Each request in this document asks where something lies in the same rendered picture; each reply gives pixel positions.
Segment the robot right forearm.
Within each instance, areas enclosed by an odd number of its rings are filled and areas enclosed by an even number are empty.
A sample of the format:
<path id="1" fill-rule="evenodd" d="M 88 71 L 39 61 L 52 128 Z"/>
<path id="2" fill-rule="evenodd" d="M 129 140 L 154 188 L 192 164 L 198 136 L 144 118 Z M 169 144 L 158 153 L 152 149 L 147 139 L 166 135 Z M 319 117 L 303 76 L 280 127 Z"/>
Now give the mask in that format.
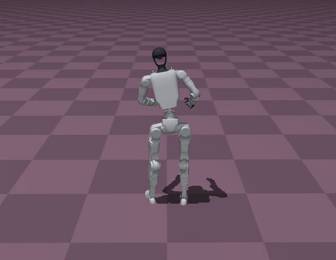
<path id="1" fill-rule="evenodd" d="M 187 104 L 189 106 L 192 106 L 192 105 L 194 105 L 199 100 L 199 98 L 200 98 L 200 96 L 198 98 L 196 98 L 196 99 L 190 98 L 189 101 L 187 102 Z"/>

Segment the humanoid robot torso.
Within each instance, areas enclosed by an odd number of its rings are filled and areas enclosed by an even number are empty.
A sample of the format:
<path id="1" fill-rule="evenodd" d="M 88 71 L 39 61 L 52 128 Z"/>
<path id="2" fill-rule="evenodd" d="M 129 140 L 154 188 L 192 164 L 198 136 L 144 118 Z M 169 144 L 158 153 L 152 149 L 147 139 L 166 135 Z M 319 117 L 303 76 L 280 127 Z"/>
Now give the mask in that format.
<path id="1" fill-rule="evenodd" d="M 168 109 L 164 111 L 164 117 L 161 119 L 163 133 L 178 133 L 179 120 L 175 115 L 175 110 L 171 109 L 178 106 L 179 88 L 177 74 L 172 67 L 165 72 L 156 72 L 151 74 L 154 98 L 160 109 Z"/>

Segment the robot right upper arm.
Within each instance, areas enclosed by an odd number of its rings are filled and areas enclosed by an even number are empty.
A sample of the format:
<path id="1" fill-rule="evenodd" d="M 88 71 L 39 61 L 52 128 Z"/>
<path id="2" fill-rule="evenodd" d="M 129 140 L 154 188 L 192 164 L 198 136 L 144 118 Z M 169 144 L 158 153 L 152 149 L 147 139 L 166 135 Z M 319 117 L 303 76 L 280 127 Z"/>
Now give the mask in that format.
<path id="1" fill-rule="evenodd" d="M 195 87 L 193 81 L 189 78 L 187 73 L 183 70 L 175 70 L 177 74 L 177 79 L 183 80 L 184 85 L 190 90 L 190 97 L 192 99 L 198 98 L 201 94 L 198 89 Z"/>

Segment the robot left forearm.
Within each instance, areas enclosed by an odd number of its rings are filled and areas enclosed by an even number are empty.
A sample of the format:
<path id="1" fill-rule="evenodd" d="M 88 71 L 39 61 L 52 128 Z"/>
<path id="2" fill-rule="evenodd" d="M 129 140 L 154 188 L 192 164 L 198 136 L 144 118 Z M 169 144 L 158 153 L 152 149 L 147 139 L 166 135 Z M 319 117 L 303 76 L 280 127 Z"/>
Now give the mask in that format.
<path id="1" fill-rule="evenodd" d="M 148 103 L 144 106 L 156 106 L 157 105 L 157 103 L 155 102 L 155 99 L 149 99 L 149 98 L 147 99 L 148 99 Z"/>

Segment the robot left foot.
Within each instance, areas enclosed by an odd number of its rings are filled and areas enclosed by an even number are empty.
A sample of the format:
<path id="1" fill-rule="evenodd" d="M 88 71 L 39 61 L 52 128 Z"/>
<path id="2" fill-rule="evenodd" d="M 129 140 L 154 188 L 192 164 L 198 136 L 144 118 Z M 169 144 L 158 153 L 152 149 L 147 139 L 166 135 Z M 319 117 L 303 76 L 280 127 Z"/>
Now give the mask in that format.
<path id="1" fill-rule="evenodd" d="M 149 190 L 147 190 L 146 192 L 145 192 L 145 196 L 146 196 L 146 198 L 149 200 L 149 202 L 151 203 L 151 204 L 155 204 L 156 203 L 156 199 L 155 199 L 155 197 L 153 198 L 153 196 L 151 196 L 151 198 L 149 197 Z"/>

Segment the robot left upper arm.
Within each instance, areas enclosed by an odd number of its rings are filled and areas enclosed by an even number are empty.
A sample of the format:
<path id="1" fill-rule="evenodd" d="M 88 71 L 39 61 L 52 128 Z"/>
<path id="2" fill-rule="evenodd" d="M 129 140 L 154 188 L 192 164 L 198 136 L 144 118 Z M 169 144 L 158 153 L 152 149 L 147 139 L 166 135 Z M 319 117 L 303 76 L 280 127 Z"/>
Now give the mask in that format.
<path id="1" fill-rule="evenodd" d="M 148 99 L 145 97 L 147 94 L 148 86 L 151 84 L 151 75 L 143 76 L 139 88 L 138 103 L 141 105 L 146 105 Z"/>

